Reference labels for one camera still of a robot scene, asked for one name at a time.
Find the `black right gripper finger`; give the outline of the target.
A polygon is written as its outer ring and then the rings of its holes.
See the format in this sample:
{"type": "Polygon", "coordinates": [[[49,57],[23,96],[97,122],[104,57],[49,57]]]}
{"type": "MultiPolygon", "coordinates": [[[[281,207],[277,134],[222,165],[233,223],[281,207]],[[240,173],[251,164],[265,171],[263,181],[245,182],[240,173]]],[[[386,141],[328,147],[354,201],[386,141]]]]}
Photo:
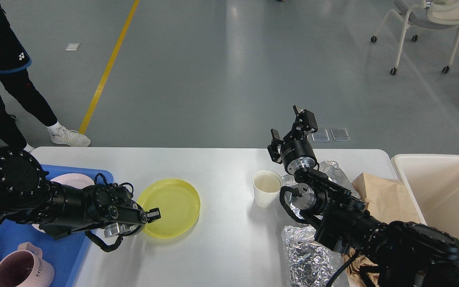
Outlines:
{"type": "Polygon", "coordinates": [[[297,105],[293,106],[293,110],[296,118],[291,131],[288,133],[288,140],[303,140],[310,134],[318,131],[318,125],[313,112],[307,109],[301,109],[297,105]]]}
{"type": "Polygon", "coordinates": [[[272,140],[267,147],[271,160],[275,163],[282,164],[282,156],[279,152],[279,147],[284,144],[282,138],[279,137],[279,132],[276,129],[270,129],[272,140]]]}

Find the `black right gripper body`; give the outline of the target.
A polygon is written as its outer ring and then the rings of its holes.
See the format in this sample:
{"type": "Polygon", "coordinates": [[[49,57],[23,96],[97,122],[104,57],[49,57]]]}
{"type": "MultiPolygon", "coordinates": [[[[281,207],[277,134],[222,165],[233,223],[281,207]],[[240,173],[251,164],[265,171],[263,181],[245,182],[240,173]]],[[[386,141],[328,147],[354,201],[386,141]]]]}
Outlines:
{"type": "Polygon", "coordinates": [[[279,154],[287,174],[293,175],[302,168],[319,169],[319,162],[306,138],[286,142],[280,147],[279,154]]]}

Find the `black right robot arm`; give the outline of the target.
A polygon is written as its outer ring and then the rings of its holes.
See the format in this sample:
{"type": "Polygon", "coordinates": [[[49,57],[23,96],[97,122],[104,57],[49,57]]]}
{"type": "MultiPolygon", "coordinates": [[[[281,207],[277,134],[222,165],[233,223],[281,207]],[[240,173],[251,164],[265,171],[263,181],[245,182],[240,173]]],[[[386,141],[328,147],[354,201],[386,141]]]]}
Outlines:
{"type": "Polygon", "coordinates": [[[314,240],[333,252],[355,254],[330,278],[331,286],[359,255],[372,266],[359,276],[372,287],[369,274],[379,274],[381,287],[459,287],[459,239],[434,227],[394,220],[387,224],[365,209],[351,191],[330,181],[320,165],[308,135],[318,131],[313,112],[293,106],[296,118],[283,138],[272,129],[268,152],[284,165],[296,184],[281,187],[279,201],[297,223],[314,227],[314,240]]]}

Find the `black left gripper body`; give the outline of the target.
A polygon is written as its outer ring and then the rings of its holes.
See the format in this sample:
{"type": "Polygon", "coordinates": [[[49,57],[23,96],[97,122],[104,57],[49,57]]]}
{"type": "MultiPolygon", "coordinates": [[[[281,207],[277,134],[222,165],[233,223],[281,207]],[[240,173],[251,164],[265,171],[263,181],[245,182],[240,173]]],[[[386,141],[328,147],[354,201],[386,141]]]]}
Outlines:
{"type": "Polygon", "coordinates": [[[105,238],[112,238],[116,236],[136,236],[141,232],[145,224],[126,224],[126,223],[104,223],[102,229],[104,230],[105,238]]]}

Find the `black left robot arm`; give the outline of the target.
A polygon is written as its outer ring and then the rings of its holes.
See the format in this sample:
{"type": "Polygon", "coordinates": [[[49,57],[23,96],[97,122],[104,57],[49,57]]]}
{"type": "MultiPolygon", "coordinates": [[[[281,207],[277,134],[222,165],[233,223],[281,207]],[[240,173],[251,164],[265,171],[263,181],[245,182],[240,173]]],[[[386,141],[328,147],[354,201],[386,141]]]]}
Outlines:
{"type": "Polygon", "coordinates": [[[38,224],[55,240],[83,232],[104,252],[116,250],[126,236],[161,218],[133,200],[129,182],[109,183],[98,173],[82,189],[47,180],[49,173],[29,152],[0,147],[0,225],[4,220],[38,224]]]}

